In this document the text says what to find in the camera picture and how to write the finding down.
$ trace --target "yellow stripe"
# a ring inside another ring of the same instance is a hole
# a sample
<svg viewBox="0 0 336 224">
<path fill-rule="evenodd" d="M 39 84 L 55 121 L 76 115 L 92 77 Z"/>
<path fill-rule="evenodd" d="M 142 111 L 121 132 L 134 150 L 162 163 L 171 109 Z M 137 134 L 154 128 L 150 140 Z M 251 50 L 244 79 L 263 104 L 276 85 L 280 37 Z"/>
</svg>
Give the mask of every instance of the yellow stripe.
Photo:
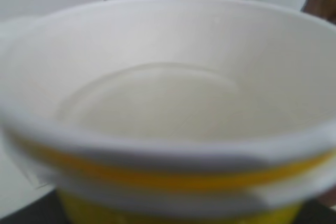
<svg viewBox="0 0 336 224">
<path fill-rule="evenodd" d="M 88 159 L 37 145 L 13 134 L 11 136 L 13 137 L 11 140 L 33 157 L 57 166 L 72 176 L 95 179 L 104 183 L 166 191 L 210 192 L 238 190 L 272 183 L 306 172 L 324 163 L 334 155 L 334 152 L 327 153 L 308 161 L 248 173 L 173 174 L 98 164 Z"/>
</svg>

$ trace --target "white bowl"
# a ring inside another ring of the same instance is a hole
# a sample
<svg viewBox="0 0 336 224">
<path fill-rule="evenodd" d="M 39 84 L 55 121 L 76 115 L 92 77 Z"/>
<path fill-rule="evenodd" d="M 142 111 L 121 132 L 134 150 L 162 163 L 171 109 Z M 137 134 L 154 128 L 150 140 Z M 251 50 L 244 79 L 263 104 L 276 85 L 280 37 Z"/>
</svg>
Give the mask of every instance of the white bowl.
<svg viewBox="0 0 336 224">
<path fill-rule="evenodd" d="M 247 170 L 313 158 L 336 147 L 335 41 L 336 28 L 322 20 L 253 1 L 113 0 L 77 7 L 40 21 L 7 50 L 0 65 L 2 125 L 61 152 L 135 167 Z M 62 101 L 85 85 L 157 62 L 244 80 L 291 124 L 269 120 L 265 132 L 251 137 L 239 137 L 237 127 L 232 139 L 172 143 L 55 119 Z"/>
</svg>

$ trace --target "dark table surface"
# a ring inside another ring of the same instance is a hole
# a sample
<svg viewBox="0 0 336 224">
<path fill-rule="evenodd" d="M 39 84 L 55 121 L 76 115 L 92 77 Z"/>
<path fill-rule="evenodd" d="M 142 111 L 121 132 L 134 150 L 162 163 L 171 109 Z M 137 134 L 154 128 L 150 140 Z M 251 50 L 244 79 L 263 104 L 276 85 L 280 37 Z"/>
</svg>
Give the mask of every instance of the dark table surface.
<svg viewBox="0 0 336 224">
<path fill-rule="evenodd" d="M 53 192 L 19 212 L 0 220 L 0 224 L 71 223 L 67 220 L 56 193 Z M 322 206 L 317 201 L 311 201 L 304 206 L 294 224 L 336 224 L 336 212 Z"/>
</svg>

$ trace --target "bowl rim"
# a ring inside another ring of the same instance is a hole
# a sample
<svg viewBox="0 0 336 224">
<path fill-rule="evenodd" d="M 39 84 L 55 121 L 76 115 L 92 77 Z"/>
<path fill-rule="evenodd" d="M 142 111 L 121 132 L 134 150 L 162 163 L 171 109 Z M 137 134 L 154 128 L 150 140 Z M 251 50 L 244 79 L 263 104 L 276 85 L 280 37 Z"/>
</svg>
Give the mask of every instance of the bowl rim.
<svg viewBox="0 0 336 224">
<path fill-rule="evenodd" d="M 212 1 L 218 4 L 233 4 L 266 11 L 296 16 L 331 29 L 336 27 L 319 18 L 284 7 L 251 0 L 110 0 L 86 4 L 51 14 L 33 24 L 20 36 L 12 39 L 7 49 L 38 31 L 72 15 L 107 6 L 132 5 L 139 2 L 162 4 L 163 1 L 190 2 Z M 331 151 L 336 147 L 334 126 L 336 119 L 311 129 L 234 141 L 208 143 L 146 143 L 121 137 L 61 125 L 25 111 L 5 94 L 0 93 L 2 125 L 30 141 L 55 148 L 61 152 L 79 155 L 108 164 L 140 168 L 167 168 L 173 170 L 197 170 L 203 172 L 242 171 L 270 168 L 301 159 L 309 159 Z"/>
</svg>

